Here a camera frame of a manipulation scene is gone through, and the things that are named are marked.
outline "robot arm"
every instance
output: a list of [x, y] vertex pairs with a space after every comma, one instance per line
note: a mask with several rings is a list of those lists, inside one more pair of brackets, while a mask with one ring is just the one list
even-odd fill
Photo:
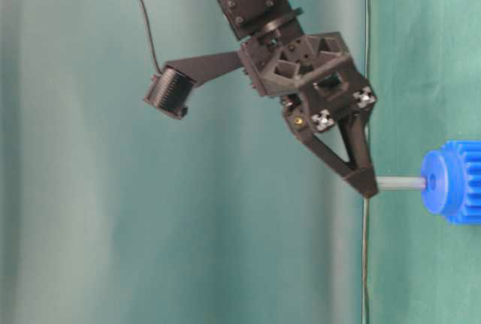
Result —
[[[280, 98], [294, 136], [364, 197], [377, 194], [365, 126], [376, 103], [337, 32], [305, 35], [288, 0], [218, 0], [238, 40], [238, 52], [170, 61], [145, 101], [171, 117], [186, 114], [190, 92], [241, 66], [260, 96]], [[318, 135], [337, 126], [349, 161]]]

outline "gear teeth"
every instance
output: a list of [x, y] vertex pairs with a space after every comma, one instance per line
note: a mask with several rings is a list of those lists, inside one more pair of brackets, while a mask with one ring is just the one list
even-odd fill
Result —
[[458, 157], [464, 177], [464, 196], [459, 211], [446, 218], [454, 224], [481, 224], [481, 142], [449, 141], [443, 150]]

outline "gray rod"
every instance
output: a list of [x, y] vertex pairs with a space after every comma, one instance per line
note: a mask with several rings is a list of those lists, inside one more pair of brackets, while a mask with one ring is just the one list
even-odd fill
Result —
[[424, 177], [379, 176], [377, 185], [381, 191], [420, 190], [426, 189]]

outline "black plastic part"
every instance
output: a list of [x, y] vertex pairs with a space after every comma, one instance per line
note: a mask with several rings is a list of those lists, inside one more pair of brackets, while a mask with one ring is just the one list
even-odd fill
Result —
[[165, 68], [154, 76], [144, 101], [174, 119], [187, 114], [186, 101], [194, 89], [194, 82], [173, 68]]
[[191, 59], [178, 59], [165, 64], [190, 77], [194, 81], [195, 87], [242, 67], [239, 55], [234, 51]]

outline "green curtain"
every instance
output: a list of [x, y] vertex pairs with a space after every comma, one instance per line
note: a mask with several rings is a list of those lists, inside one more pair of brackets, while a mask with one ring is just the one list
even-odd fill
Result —
[[[365, 65], [365, 0], [290, 0]], [[361, 319], [362, 199], [242, 72], [174, 121], [136, 0], [1, 0], [0, 321]], [[235, 50], [216, 0], [146, 0], [159, 59]], [[338, 145], [338, 138], [327, 138]]]
[[[371, 121], [378, 174], [417, 175], [448, 139], [481, 139], [479, 0], [371, 0]], [[481, 317], [481, 228], [451, 226], [418, 192], [371, 202], [370, 323], [468, 323]]]

